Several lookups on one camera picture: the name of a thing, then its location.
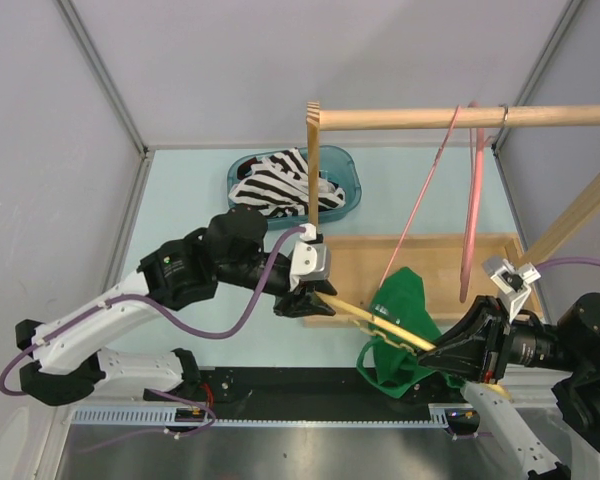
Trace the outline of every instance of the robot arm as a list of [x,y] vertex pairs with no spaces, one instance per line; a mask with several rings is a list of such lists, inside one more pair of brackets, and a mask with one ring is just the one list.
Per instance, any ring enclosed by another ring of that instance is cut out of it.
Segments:
[[[480,414],[509,458],[519,478],[600,480],[600,293],[582,296],[556,326],[533,314],[516,320],[533,267],[515,270],[492,258],[485,270],[501,287],[498,298],[477,297],[467,315],[418,355],[419,364],[459,376],[463,396]],[[538,440],[513,405],[478,383],[496,383],[508,363],[571,372],[553,387],[572,447],[572,471]]]
[[[37,345],[31,353],[33,362],[20,369],[22,390],[53,406],[81,400],[96,390],[100,395],[146,397],[146,389],[154,389],[186,398],[200,382],[190,352],[129,355],[104,347],[156,318],[157,309],[170,315],[164,309],[177,311],[213,298],[218,282],[257,289],[267,263],[271,268],[261,290],[276,296],[276,314],[333,315],[313,294],[336,293],[327,281],[329,251],[315,227],[307,224],[302,230],[292,258],[268,254],[263,251],[266,219],[255,210],[236,207],[214,217],[208,228],[165,243],[122,282],[75,312],[47,324],[20,322],[18,347]],[[237,327],[224,334],[189,330],[221,339]],[[54,338],[47,341],[50,335]]]

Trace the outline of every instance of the cable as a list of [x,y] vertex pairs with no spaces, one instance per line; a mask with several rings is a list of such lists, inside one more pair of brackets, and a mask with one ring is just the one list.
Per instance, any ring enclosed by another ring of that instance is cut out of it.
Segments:
[[418,208],[420,208],[420,203],[422,202],[422,198],[424,197],[424,194],[427,191],[427,188],[429,188],[429,183],[431,183],[433,174],[435,173],[436,168],[438,167],[438,163],[440,162],[440,157],[442,157],[442,152],[444,151],[444,147],[446,147],[447,141],[449,140],[449,137],[451,136],[451,132],[453,132],[453,129],[455,128],[456,119],[458,118],[458,113],[460,113],[460,105],[458,105],[456,107],[456,111],[454,112],[453,117],[451,117],[451,123],[449,124],[447,134],[445,135],[444,140],[442,140],[442,143],[440,144],[440,148],[438,148],[438,153],[436,153],[436,157],[433,160],[433,165],[431,165],[431,169],[429,170],[429,175],[427,175],[427,179],[424,181],[424,185],[422,185],[422,188],[420,189],[420,194],[418,195],[418,199],[416,200],[416,203],[413,206],[413,209],[411,210],[411,214],[409,215],[407,224],[404,226],[402,235],[400,235],[400,240],[398,240],[398,244],[396,245],[396,248],[393,251],[393,255],[391,255],[391,259],[389,260],[389,263],[387,264],[387,268],[385,269],[384,273],[382,274],[382,279],[380,280],[380,287],[386,280],[387,275],[389,275],[389,270],[391,270],[391,265],[393,265],[393,262],[396,259],[396,256],[398,255],[398,251],[400,250],[400,247],[402,246],[402,242],[404,241],[405,237],[407,236],[407,232],[409,231],[409,228],[411,228],[411,223],[413,222],[413,219],[416,216],[416,212],[418,211]]
[[[469,108],[477,107],[476,102],[471,102]],[[469,281],[471,280],[471,265],[475,250],[476,231],[478,229],[478,216],[480,213],[480,196],[482,193],[482,179],[484,176],[484,128],[476,130],[475,158],[472,151],[473,135],[469,129],[469,154],[471,155],[471,189],[469,193],[469,208],[467,209],[467,224],[464,232],[464,245],[462,247],[462,263],[460,264],[460,302],[467,300]]]
[[144,295],[139,295],[139,294],[135,294],[135,293],[127,293],[127,294],[119,295],[117,297],[105,300],[104,306],[103,305],[94,305],[93,307],[85,310],[81,314],[79,314],[76,317],[69,320],[64,325],[58,327],[56,330],[54,330],[53,332],[46,335],[44,338],[41,338],[37,343],[31,344],[31,346],[27,347],[26,349],[21,351],[18,355],[16,355],[15,358],[7,364],[7,366],[4,368],[2,373],[0,373],[0,391],[3,394],[8,395],[10,397],[21,397],[21,396],[26,395],[26,393],[24,393],[24,392],[17,391],[17,390],[11,390],[6,385],[7,376],[9,375],[9,373],[11,373],[11,370],[13,370],[18,363],[20,363],[22,360],[24,360],[29,354],[33,353],[38,348],[40,348],[40,346],[49,343],[54,338],[58,337],[59,335],[62,335],[64,332],[66,332],[70,328],[73,328],[78,323],[86,320],[87,318],[91,317],[95,313],[98,313],[100,310],[103,310],[104,308],[111,308],[113,305],[116,305],[116,304],[122,303],[122,302],[136,301],[136,302],[145,303],[145,304],[151,306],[154,310],[156,310],[159,314],[161,314],[167,320],[169,320],[177,328],[179,328],[180,330],[182,330],[190,335],[195,335],[197,337],[202,337],[202,338],[206,338],[209,340],[222,340],[222,339],[229,338],[229,337],[235,335],[236,333],[238,333],[240,331],[240,329],[247,322],[247,320],[249,319],[249,316],[251,315],[251,312],[253,312],[253,309],[255,308],[256,303],[258,302],[258,299],[260,298],[260,295],[262,294],[262,291],[264,290],[264,286],[267,283],[269,275],[271,274],[271,270],[273,269],[273,264],[276,260],[276,257],[278,256],[278,253],[282,249],[282,245],[292,235],[294,235],[296,233],[303,233],[304,231],[305,231],[304,227],[293,227],[293,228],[290,228],[289,230],[287,230],[286,232],[284,232],[282,235],[280,235],[280,238],[278,238],[275,245],[271,249],[271,252],[269,253],[269,258],[267,258],[267,262],[265,264],[264,270],[262,271],[262,275],[260,275],[260,279],[258,280],[258,284],[256,285],[256,288],[253,290],[253,295],[251,295],[251,299],[249,300],[249,303],[245,307],[244,312],[240,316],[240,319],[229,330],[227,330],[225,332],[218,332],[218,333],[205,332],[203,330],[198,330],[197,328],[190,327],[186,323],[183,323],[180,319],[178,319],[175,315],[173,315],[169,309],[163,307],[162,305],[160,305],[155,300],[153,300],[149,297],[145,297]]
[[600,267],[600,259],[592,257],[560,257],[539,263],[535,267],[536,270],[540,271],[559,265],[592,265],[594,267]]
[[213,392],[211,391],[211,387],[208,383],[203,383],[202,388],[204,388],[205,392],[207,392],[207,403],[209,404],[209,408],[213,408],[215,399],[213,398]]
[[204,425],[200,425],[196,429],[191,430],[189,432],[180,432],[180,433],[175,433],[175,434],[171,433],[166,428],[164,428],[164,429],[162,429],[162,428],[145,428],[142,430],[137,430],[135,432],[130,432],[130,433],[126,433],[124,435],[120,435],[119,437],[112,438],[110,440],[105,440],[104,442],[97,443],[90,447],[80,448],[77,450],[77,452],[82,453],[82,454],[90,453],[95,450],[99,450],[104,447],[110,447],[111,445],[115,445],[116,443],[128,440],[130,438],[134,438],[134,437],[137,437],[140,435],[144,435],[147,433],[165,433],[167,435],[171,435],[174,438],[174,440],[178,440],[183,437],[192,437],[194,435],[198,435],[202,432],[205,432],[206,430],[209,430],[213,426],[213,424],[216,423],[216,421],[218,420],[215,412],[213,410],[211,410],[210,407],[207,407],[206,405],[203,405],[202,403],[194,402],[192,400],[186,400],[184,398],[176,397],[175,395],[160,392],[158,390],[153,390],[150,388],[147,390],[150,391],[151,393],[154,393],[156,395],[159,395],[159,396],[165,398],[166,400],[171,400],[172,402],[178,402],[178,403],[182,403],[184,405],[189,405],[191,407],[199,408],[200,410],[203,410],[209,416],[209,421],[207,423],[205,423]]
[[41,345],[44,345],[45,343],[50,342],[51,340],[58,337],[59,335],[62,335],[64,332],[66,332],[70,328],[73,328],[78,323],[82,322],[83,320],[86,320],[87,318],[91,317],[91,315],[99,312],[100,310],[102,310],[102,307],[98,306],[98,305],[95,305],[95,306],[85,310],[81,314],[75,316],[74,318],[69,320],[67,323],[65,323],[61,327],[58,327],[56,330],[51,332],[49,335],[47,335],[46,337],[41,339],[41,341],[39,343],[32,343],[29,347],[25,348],[23,351],[18,353],[18,355],[16,355],[15,358],[7,364],[7,366],[4,368],[4,370],[0,374],[0,391],[10,397],[22,397],[22,396],[26,395],[26,393],[24,393],[24,392],[11,390],[7,387],[6,380],[7,380],[7,376],[9,375],[9,373],[11,373],[11,370],[13,370],[13,368],[18,363],[20,363],[22,360],[24,360],[29,354],[31,354],[35,350],[37,350]]
[[[469,108],[477,107],[478,104],[476,102],[469,103]],[[456,124],[456,119],[458,117],[458,113],[460,112],[460,106],[456,107],[456,111],[451,118],[451,123],[449,124],[449,129],[447,130],[447,134],[438,149],[438,153],[433,161],[433,165],[429,170],[429,175],[420,190],[420,194],[416,200],[413,209],[411,210],[411,214],[409,215],[409,219],[407,220],[407,224],[402,231],[402,235],[400,235],[400,239],[398,240],[398,244],[389,259],[389,263],[387,264],[387,268],[382,274],[382,278],[380,280],[380,287],[386,280],[389,275],[389,271],[391,270],[391,266],[395,261],[398,251],[402,246],[402,242],[404,241],[409,228],[411,228],[411,223],[415,218],[416,212],[420,208],[420,203],[424,197],[427,188],[429,187],[429,183],[433,178],[433,174],[438,166],[440,161],[440,157],[442,156],[442,152],[444,151],[445,146],[447,145],[447,141],[451,136],[451,132]],[[469,281],[471,280],[471,266],[473,264],[473,253],[475,251],[475,242],[476,242],[476,232],[478,229],[478,217],[480,213],[480,197],[482,194],[482,181],[484,177],[484,128],[476,129],[476,150],[475,157],[473,153],[473,130],[469,129],[469,155],[471,158],[471,187],[469,190],[469,207],[467,208],[467,222],[465,225],[465,234],[464,234],[464,244],[462,247],[462,263],[460,264],[460,302],[464,303],[467,300],[467,294],[469,292]]]
[[[325,293],[320,292],[315,293],[323,302],[332,306],[334,309],[339,308],[341,310],[349,312],[355,315],[356,317],[359,317],[379,328],[382,328],[383,330],[386,330],[389,333],[394,334],[397,337],[400,337],[402,340],[410,343],[411,345],[414,345],[425,351],[433,350],[434,348],[436,348],[436,346],[433,343],[428,342],[424,338],[419,337],[409,332],[408,330],[405,330],[404,328],[400,328],[397,325],[388,322],[387,320],[376,317],[375,315],[367,312],[366,310],[362,310],[361,308],[358,308],[355,305],[351,305],[350,303],[347,303],[344,300],[340,300],[339,298],[334,297],[333,295],[327,295]],[[482,385],[484,385],[487,388],[490,388],[498,395],[503,396],[507,400],[511,400],[511,394],[509,394],[509,392],[507,392],[507,390],[501,385],[497,385],[494,383],[484,383]]]

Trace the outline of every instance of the light blue floor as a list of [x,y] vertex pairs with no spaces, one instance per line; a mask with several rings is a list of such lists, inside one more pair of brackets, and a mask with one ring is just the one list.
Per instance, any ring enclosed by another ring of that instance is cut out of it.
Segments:
[[[167,240],[205,227],[227,209],[226,174],[238,158],[271,149],[163,150],[156,152],[125,261],[125,274]],[[418,196],[435,148],[348,148],[360,183],[362,201],[339,222],[323,226],[326,235],[397,234]],[[515,225],[489,151],[482,192],[480,232],[514,232]],[[468,148],[447,148],[422,202],[411,233],[463,232],[469,196]],[[267,234],[271,248],[279,232]],[[190,325],[224,331],[238,319],[251,292],[221,285],[213,300],[178,313]],[[112,347],[159,353],[190,349],[201,366],[351,367],[368,337],[354,328],[305,328],[300,320],[276,317],[273,299],[262,297],[252,318],[236,336],[203,340],[155,320],[118,339]]]

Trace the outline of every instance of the green cloth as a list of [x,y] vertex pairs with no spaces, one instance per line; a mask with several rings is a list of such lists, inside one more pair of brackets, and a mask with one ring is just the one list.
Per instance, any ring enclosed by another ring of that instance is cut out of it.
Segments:
[[[422,279],[409,268],[402,268],[391,275],[376,292],[371,302],[371,312],[395,325],[404,328],[430,342],[441,334],[425,310],[424,285]],[[404,340],[387,333],[395,343]],[[364,357],[373,348],[376,378],[372,378],[363,367]],[[362,348],[358,356],[357,368],[360,374],[378,390],[393,398],[402,397],[407,390],[434,370],[418,366],[415,355],[403,348],[395,348],[380,337],[373,337]],[[460,388],[463,382],[443,374],[447,385]]]

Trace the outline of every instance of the white bracket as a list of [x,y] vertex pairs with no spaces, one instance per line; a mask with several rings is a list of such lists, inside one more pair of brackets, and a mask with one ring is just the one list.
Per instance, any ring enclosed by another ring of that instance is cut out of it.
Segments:
[[[516,270],[511,262],[498,256],[489,258],[482,267],[498,286],[498,298],[509,313],[509,322],[512,322],[531,296],[533,292],[531,284],[540,278],[540,273],[530,263]],[[522,284],[514,285],[518,278]]]
[[305,242],[312,242],[318,238],[318,229],[313,223],[303,223],[300,225],[304,227],[304,233],[300,234],[300,239]]
[[324,243],[309,245],[297,241],[291,256],[289,271],[290,291],[293,291],[301,280],[325,280],[329,276],[331,257]]

